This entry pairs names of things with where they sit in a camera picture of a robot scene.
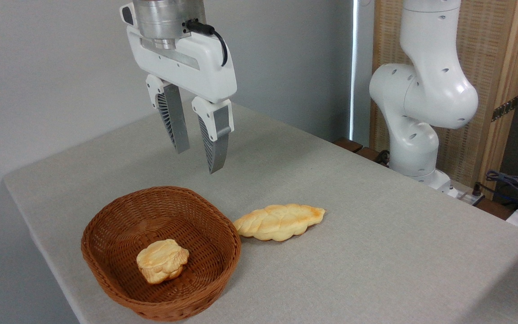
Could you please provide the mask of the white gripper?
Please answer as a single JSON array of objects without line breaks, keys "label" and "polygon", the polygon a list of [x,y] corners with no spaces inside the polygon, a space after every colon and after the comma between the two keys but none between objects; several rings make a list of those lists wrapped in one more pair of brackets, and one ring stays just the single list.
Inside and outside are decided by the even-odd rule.
[{"label": "white gripper", "polygon": [[149,98],[177,153],[190,148],[180,87],[198,96],[193,99],[192,108],[198,115],[209,173],[223,168],[229,134],[234,131],[232,103],[228,98],[236,93],[237,81],[232,58],[221,65],[220,41],[214,36],[192,33],[176,41],[175,49],[159,49],[135,27],[127,26],[127,36],[138,66],[150,73],[146,78]]}]

